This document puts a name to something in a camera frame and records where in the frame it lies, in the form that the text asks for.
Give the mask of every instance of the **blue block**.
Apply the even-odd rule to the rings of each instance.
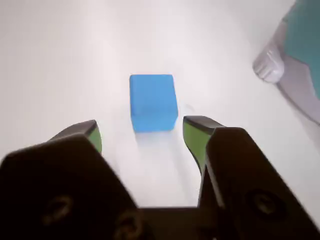
[[[171,131],[178,117],[172,75],[130,76],[131,121],[136,133]]]

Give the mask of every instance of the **white table surface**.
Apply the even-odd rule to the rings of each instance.
[[[1,0],[0,155],[96,119],[103,156],[140,206],[195,206],[182,116],[205,115],[245,128],[320,223],[318,127],[251,68],[293,2]],[[173,132],[134,134],[131,74],[173,75]]]

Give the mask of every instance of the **blue cube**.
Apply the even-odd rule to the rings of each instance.
[[[173,76],[131,75],[130,105],[136,133],[171,131],[178,117]]]

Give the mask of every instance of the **white plastic object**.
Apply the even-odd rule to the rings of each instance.
[[[268,83],[277,83],[285,72],[285,64],[278,47],[269,43],[253,62],[253,71]]]

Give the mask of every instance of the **teal object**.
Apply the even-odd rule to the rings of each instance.
[[[178,117],[173,76],[132,75],[130,110],[136,133],[172,130]]]
[[[286,16],[284,52],[309,66],[320,99],[320,0],[299,0]]]

